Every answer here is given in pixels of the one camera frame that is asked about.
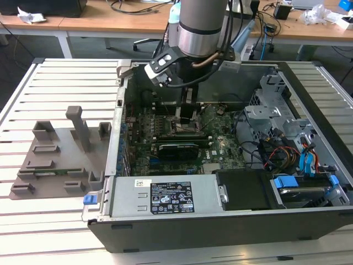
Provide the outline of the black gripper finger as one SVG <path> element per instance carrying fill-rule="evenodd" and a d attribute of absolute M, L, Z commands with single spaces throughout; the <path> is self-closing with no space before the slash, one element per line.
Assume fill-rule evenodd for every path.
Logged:
<path fill-rule="evenodd" d="M 180 122 L 188 124 L 197 111 L 198 87 L 184 87 L 181 92 Z"/>

